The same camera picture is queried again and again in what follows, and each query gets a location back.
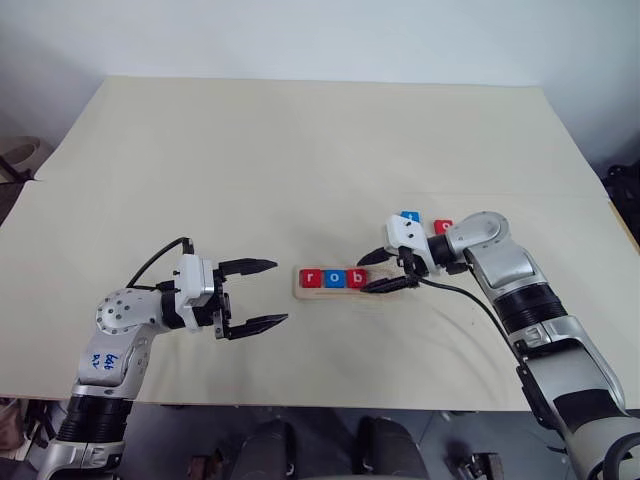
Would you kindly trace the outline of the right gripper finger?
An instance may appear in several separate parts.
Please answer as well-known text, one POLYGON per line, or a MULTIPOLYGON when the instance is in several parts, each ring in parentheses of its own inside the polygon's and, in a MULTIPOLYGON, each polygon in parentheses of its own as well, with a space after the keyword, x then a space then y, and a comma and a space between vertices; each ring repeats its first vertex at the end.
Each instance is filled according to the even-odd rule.
POLYGON ((369 266, 384 263, 394 257, 394 253, 390 253, 384 247, 377 248, 364 255, 358 262, 357 266, 369 266))
POLYGON ((399 276, 372 281, 363 287, 363 292, 367 294, 386 294, 417 287, 418 280, 415 277, 399 276))

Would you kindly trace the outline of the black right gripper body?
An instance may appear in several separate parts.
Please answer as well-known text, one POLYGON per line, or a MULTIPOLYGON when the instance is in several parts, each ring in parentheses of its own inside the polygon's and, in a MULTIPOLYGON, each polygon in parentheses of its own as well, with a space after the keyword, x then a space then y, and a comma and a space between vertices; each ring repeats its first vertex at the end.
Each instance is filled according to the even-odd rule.
POLYGON ((404 272, 405 288, 417 288, 429 275, 424 260, 408 247, 398 249, 396 264, 404 272))

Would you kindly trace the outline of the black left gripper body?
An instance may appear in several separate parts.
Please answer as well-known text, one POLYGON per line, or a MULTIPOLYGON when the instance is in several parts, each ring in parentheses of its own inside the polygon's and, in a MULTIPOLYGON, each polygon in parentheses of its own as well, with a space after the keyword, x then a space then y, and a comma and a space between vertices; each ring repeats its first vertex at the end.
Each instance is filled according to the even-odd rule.
POLYGON ((232 340, 231 306, 229 295, 224 291, 226 276, 221 268, 213 270, 213 292, 201 296, 192 307, 199 327, 211 326, 216 339, 232 340))

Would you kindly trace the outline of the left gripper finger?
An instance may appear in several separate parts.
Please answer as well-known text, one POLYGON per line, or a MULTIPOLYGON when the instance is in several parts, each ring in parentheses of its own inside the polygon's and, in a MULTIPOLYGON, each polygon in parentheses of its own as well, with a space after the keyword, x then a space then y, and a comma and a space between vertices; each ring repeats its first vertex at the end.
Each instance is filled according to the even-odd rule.
POLYGON ((268 259, 241 258, 220 262, 218 264, 217 275, 220 278, 226 278, 230 275, 254 275, 276 268, 277 266, 277 262, 268 259))
POLYGON ((288 314, 272 314, 248 319, 242 325, 229 327, 226 331, 228 340, 238 340, 254 335, 259 335, 277 325, 288 318, 288 314))

